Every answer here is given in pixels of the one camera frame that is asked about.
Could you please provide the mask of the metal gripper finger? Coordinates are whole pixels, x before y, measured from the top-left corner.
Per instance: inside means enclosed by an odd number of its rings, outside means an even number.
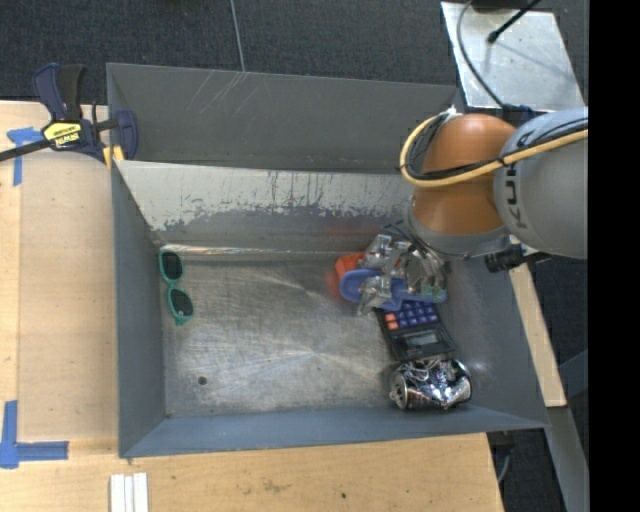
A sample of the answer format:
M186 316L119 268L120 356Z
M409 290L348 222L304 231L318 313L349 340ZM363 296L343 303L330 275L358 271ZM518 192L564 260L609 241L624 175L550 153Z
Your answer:
M390 235L378 234L364 251L365 268L392 268L401 249Z
M392 278L388 276L370 276L360 285L358 312L368 314L374 308L393 305Z

